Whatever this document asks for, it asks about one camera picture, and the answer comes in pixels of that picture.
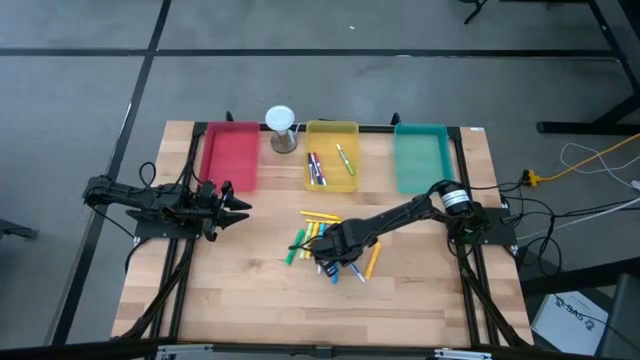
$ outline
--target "concrete floor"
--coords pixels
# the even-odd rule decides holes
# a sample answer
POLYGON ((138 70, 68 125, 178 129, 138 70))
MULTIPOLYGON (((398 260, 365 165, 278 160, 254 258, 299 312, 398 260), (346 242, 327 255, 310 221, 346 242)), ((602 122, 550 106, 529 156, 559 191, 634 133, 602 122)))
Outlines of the concrete floor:
MULTIPOLYGON (((145 48, 161 1, 1 5, 0 47, 145 48)), ((640 46, 621 10, 612 1, 600 5, 640 76, 640 46)), ((456 1, 174 1, 160 47, 606 47, 584 5, 490 1, 465 27, 470 10, 456 1)), ((106 168, 140 65, 140 58, 0 57, 0 218, 41 230, 36 241, 0 243, 0 348, 46 341, 89 214, 81 192, 106 168)), ((499 181, 517 179, 523 168, 553 174, 562 169, 565 143, 604 149, 621 138, 540 135, 535 122, 590 121, 630 92, 620 67, 603 61, 157 58, 118 180, 138 184, 138 167, 155 159, 166 120, 221 120, 229 110, 238 120, 261 121, 280 103, 301 121, 386 124, 399 112, 410 123, 483 126, 499 181)), ((640 114, 627 121, 638 123, 640 114)), ((617 166, 639 151, 631 144, 607 160, 617 166)), ((619 176, 640 180, 638 165, 619 176)), ((525 194, 562 212, 638 192, 607 174, 571 174, 525 194)), ((109 215, 133 229, 122 208, 109 215)), ((559 230, 565 268, 638 255, 634 220, 627 212, 559 230)), ((544 227, 544 219, 530 217, 518 234, 544 227)), ((105 223, 69 341, 108 338, 130 248, 126 235, 105 223)))

